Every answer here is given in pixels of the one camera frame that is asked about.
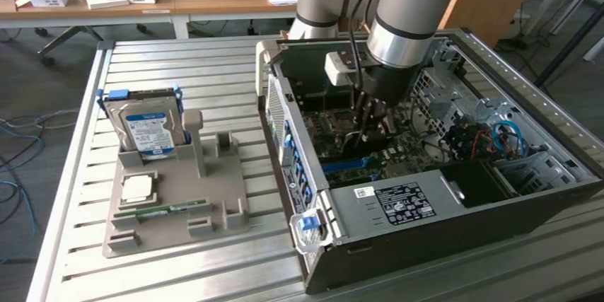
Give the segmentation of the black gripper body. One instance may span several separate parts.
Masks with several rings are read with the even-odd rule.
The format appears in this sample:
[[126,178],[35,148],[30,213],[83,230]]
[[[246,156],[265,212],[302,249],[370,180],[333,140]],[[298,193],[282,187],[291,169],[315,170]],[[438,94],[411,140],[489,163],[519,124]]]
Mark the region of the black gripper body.
[[419,65],[402,69],[382,64],[370,66],[362,71],[362,82],[357,82],[357,89],[366,93],[370,99],[378,99],[393,108],[410,97],[419,69]]

